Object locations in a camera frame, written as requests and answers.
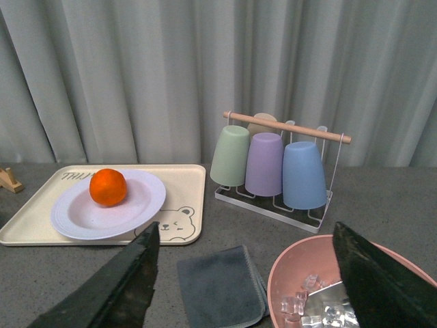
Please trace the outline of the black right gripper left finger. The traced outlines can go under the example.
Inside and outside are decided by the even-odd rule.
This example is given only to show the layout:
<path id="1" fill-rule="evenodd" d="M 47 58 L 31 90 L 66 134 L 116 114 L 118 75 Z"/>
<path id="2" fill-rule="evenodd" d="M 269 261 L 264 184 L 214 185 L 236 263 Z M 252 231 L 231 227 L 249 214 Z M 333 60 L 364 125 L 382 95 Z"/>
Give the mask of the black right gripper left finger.
<path id="1" fill-rule="evenodd" d="M 30 327 L 142 327 L 158 275 L 160 235 L 151 223 L 82 286 Z"/>

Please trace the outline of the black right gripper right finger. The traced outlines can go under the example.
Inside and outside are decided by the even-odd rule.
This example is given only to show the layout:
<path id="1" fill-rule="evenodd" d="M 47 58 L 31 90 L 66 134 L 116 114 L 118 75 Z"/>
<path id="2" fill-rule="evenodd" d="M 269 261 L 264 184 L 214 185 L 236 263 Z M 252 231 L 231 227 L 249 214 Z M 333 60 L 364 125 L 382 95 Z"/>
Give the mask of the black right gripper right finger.
<path id="1" fill-rule="evenodd" d="M 333 247 L 361 327 L 435 327 L 436 287 L 338 221 Z"/>

